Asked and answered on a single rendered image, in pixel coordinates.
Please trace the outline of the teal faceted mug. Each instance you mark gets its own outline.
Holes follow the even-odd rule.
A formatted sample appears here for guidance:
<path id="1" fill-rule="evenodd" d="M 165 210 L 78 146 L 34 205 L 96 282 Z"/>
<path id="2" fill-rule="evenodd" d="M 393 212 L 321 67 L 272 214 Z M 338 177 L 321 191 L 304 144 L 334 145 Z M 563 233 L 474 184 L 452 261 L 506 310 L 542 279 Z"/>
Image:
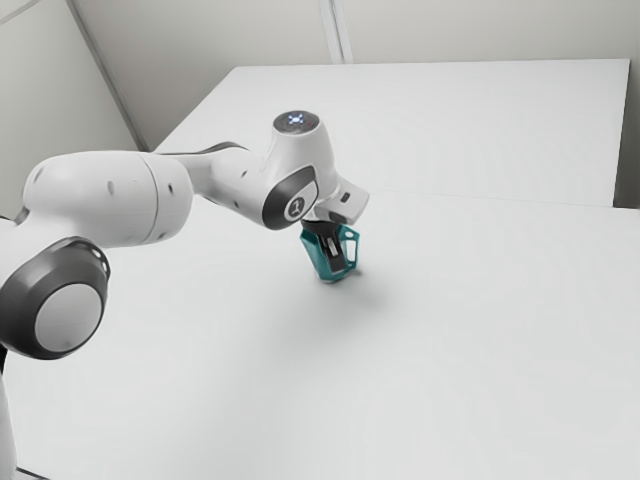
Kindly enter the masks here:
<path id="1" fill-rule="evenodd" d="M 309 256 L 316 275 L 320 280 L 329 283 L 334 283 L 342 280 L 356 268 L 358 261 L 360 235 L 346 225 L 339 225 L 338 237 L 344 251 L 348 266 L 347 271 L 344 274 L 334 275 L 330 272 L 325 255 L 323 253 L 321 238 L 312 234 L 311 232 L 306 231 L 303 227 L 300 234 L 300 240 L 307 252 L 307 255 Z"/>

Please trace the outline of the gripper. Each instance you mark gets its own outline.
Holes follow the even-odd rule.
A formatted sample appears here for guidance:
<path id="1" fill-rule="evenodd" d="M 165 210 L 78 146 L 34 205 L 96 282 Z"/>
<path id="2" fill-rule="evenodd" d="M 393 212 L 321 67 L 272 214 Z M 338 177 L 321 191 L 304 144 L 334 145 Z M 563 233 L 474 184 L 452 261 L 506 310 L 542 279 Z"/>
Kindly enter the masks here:
<path id="1" fill-rule="evenodd" d="M 346 218 L 338 213 L 330 212 L 328 220 L 303 220 L 302 227 L 321 238 L 321 245 L 329 270 L 332 274 L 344 274 L 347 271 L 347 260 L 342 249 L 338 227 L 344 225 Z"/>

